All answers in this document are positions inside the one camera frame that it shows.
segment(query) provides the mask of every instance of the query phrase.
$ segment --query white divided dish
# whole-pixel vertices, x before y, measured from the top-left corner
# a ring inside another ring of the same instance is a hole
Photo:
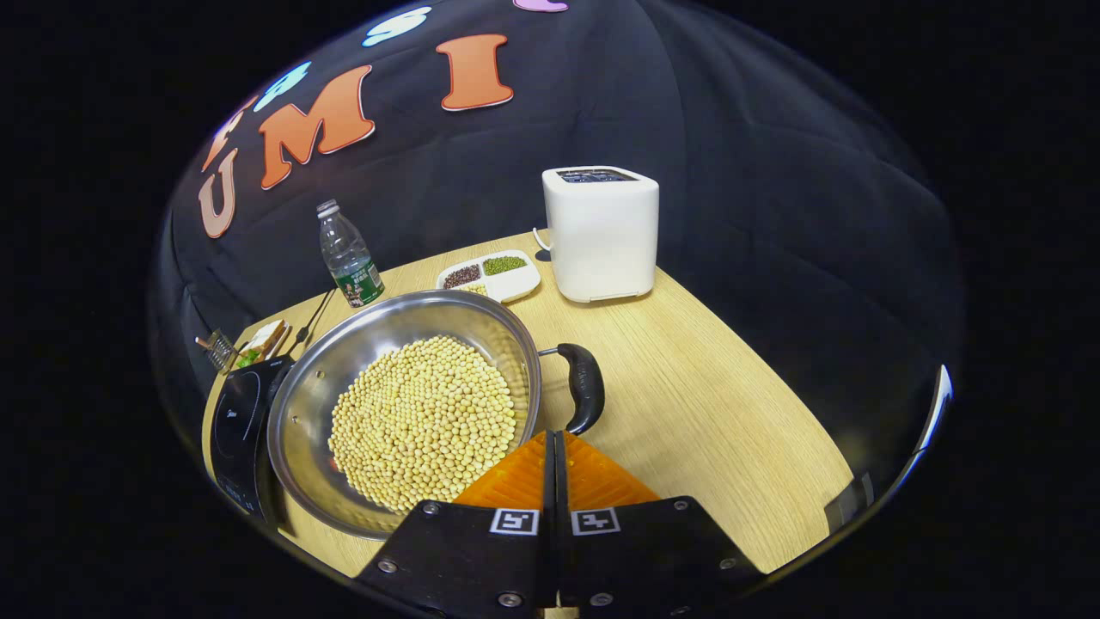
[[[513,268],[495,275],[486,275],[485,266],[482,263],[490,257],[502,257],[505,255],[519,257],[526,262],[526,264],[518,268]],[[436,287],[442,288],[443,281],[447,279],[448,275],[459,268],[470,266],[471,264],[477,265],[477,272],[481,274],[481,277],[472,281],[454,286],[453,289],[462,289],[473,284],[484,284],[485,295],[497,302],[507,302],[509,300],[527,296],[532,289],[535,289],[536,286],[539,285],[539,281],[542,280],[542,275],[539,274],[539,269],[525,252],[518,248],[506,248],[504,251],[497,251],[496,253],[486,253],[481,257],[466,259],[465,262],[459,262],[458,264],[448,266],[439,274],[438,277],[436,277]]]

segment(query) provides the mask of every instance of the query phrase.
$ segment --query orange letter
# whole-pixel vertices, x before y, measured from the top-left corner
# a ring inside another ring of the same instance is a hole
[[[237,123],[240,122],[241,117],[244,115],[244,110],[249,109],[249,106],[255,102],[255,100],[256,98],[252,97],[249,102],[244,103],[243,108],[237,110],[237,113],[233,114],[233,118],[229,119],[229,122],[222,124],[221,129],[213,134],[213,143],[210,144],[210,154],[207,155],[207,161],[202,164],[202,172],[206,172],[206,168],[210,165],[210,162],[213,161],[213,157],[218,156],[221,148],[226,147],[226,142],[229,141],[229,132],[237,129]]]
[[[202,226],[206,228],[207,235],[211,239],[217,239],[226,233],[229,223],[233,220],[233,211],[237,210],[237,190],[233,188],[233,158],[235,157],[237,148],[233,148],[218,164],[218,174],[221,174],[221,197],[226,201],[221,212],[213,211],[213,174],[207,178],[206,183],[202,183],[202,188],[199,189]]]
[[[436,47],[451,62],[451,93],[443,97],[444,110],[469,110],[512,100],[512,88],[501,84],[496,71],[496,48],[507,41],[503,34],[475,34]]]
[[[264,135],[264,177],[260,186],[270,189],[290,175],[290,164],[283,158],[283,148],[305,165],[314,154],[314,141],[321,124],[324,136],[317,150],[329,154],[354,144],[374,133],[374,121],[363,117],[360,88],[371,73],[371,65],[353,68],[332,78],[314,101],[309,114],[295,104],[284,106],[260,125]]]

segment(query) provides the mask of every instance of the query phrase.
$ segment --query pan handle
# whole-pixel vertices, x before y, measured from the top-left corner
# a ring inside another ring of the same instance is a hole
[[[554,353],[569,362],[569,393],[576,407],[565,431],[582,434],[595,425],[604,412],[604,376],[596,358],[583,346],[559,344],[557,349],[539,351],[539,357]]]

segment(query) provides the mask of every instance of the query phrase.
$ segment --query wooden table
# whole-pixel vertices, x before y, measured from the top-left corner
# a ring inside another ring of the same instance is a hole
[[[429,289],[440,270],[494,251],[539,250],[530,232],[451,251],[382,273],[381,298]],[[549,262],[542,283],[508,308],[539,349],[560,343],[586,347],[606,384],[607,405],[584,440],[623,465],[661,497],[691,495],[765,573],[828,535],[825,505],[853,480],[836,445],[806,407],[733,331],[663,270],[642,297],[573,302],[554,285]],[[304,300],[244,330],[238,346],[275,319],[294,331],[314,314],[321,296]],[[307,345],[360,309],[338,292],[323,308]],[[284,344],[283,352],[293,344]],[[294,358],[300,357],[299,345]],[[542,362],[539,414],[562,429],[573,412],[568,364]],[[202,422],[202,454],[210,464],[210,424],[223,378],[218,377]],[[355,576],[382,548],[327,527],[289,496],[283,534],[306,552]]]

